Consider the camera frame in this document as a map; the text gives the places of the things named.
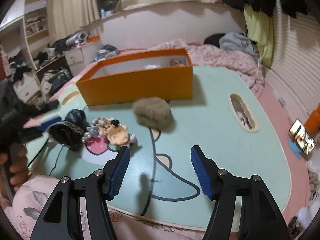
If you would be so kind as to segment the person's left hand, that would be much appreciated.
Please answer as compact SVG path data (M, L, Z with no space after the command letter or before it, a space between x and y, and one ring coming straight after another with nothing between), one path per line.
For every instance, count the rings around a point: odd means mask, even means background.
M13 176L10 178L10 183L14 187L15 191L18 190L28 179L29 179L29 169L27 166L27 149L24 145L13 144L10 147L10 151L17 153L18 158L9 167L10 172Z

